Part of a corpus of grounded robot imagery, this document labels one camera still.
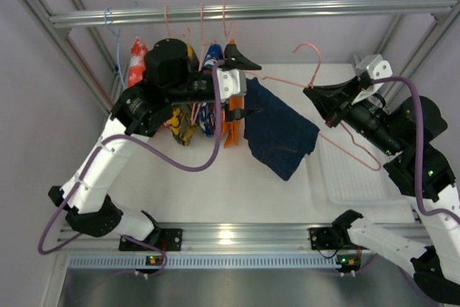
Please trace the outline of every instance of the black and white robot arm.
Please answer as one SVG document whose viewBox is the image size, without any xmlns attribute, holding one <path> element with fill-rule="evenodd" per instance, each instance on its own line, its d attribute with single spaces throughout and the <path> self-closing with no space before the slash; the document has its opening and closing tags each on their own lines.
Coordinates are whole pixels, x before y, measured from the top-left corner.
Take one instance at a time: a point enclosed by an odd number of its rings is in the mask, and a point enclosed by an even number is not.
<svg viewBox="0 0 460 307">
<path fill-rule="evenodd" d="M 260 69 L 236 45 L 227 45 L 224 57 L 224 63 L 216 70 L 221 102 L 245 94 L 243 70 Z M 56 206 L 65 204 L 66 221 L 81 234 L 102 237 L 112 233 L 155 244 L 160 227 L 153 217 L 145 211 L 116 205 L 107 193 L 139 146 L 173 116 L 173 105 L 214 102 L 211 72 L 197 71 L 184 42 L 159 41 L 147 53 L 145 62 L 142 81 L 120 95 L 81 167 L 67 183 L 48 193 Z M 226 121 L 237 120 L 232 116 L 234 113 L 227 112 Z"/>
<path fill-rule="evenodd" d="M 341 121 L 352 126 L 373 145 L 394 158 L 384 165 L 390 179 L 415 210 L 433 246 L 414 242 L 373 224 L 358 212 L 348 210 L 332 226 L 318 231 L 315 246 L 340 249 L 362 246 L 401 267 L 414 278 L 418 287 L 441 303 L 460 303 L 460 201 L 454 174 L 447 159 L 429 144 L 447 128 L 438 107 L 421 96 L 423 110 L 423 204 L 417 201 L 416 109 L 408 98 L 391 114 L 368 98 L 376 96 L 376 82 L 391 76 L 390 64 L 380 55 L 366 57 L 356 67 L 356 77 L 335 86 L 304 89 L 326 124 L 335 127 Z M 427 212 L 437 210 L 431 216 Z"/>
</svg>

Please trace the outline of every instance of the dark blue garment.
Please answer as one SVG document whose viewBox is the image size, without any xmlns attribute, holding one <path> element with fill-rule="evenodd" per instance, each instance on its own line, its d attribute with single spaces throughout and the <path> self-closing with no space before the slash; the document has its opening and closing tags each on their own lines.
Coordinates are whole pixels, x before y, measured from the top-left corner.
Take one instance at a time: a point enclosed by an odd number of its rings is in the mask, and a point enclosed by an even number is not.
<svg viewBox="0 0 460 307">
<path fill-rule="evenodd" d="M 319 128 L 259 84 L 247 80 L 245 109 L 263 109 L 248 116 L 244 138 L 252 155 L 288 181 L 300 162 L 315 149 Z"/>
</svg>

